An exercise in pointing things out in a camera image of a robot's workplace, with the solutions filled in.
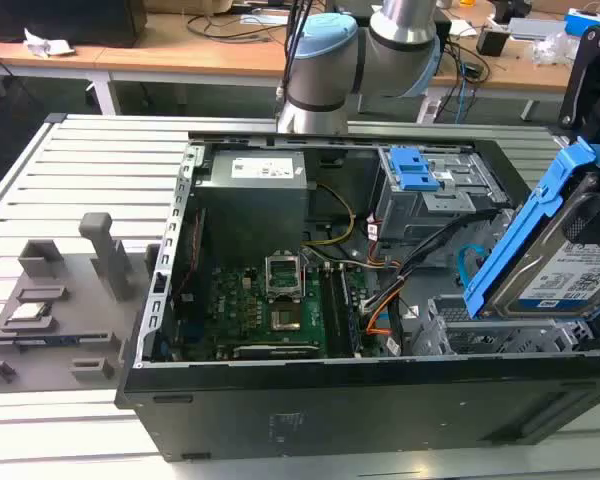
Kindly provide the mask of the black gripper finger link bar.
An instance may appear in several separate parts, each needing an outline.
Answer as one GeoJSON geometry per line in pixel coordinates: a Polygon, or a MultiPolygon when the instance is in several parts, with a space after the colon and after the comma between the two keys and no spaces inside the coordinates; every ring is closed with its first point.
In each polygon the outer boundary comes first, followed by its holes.
{"type": "Polygon", "coordinates": [[[600,96],[600,26],[589,27],[581,37],[562,101],[558,125],[580,129],[600,96]]]}

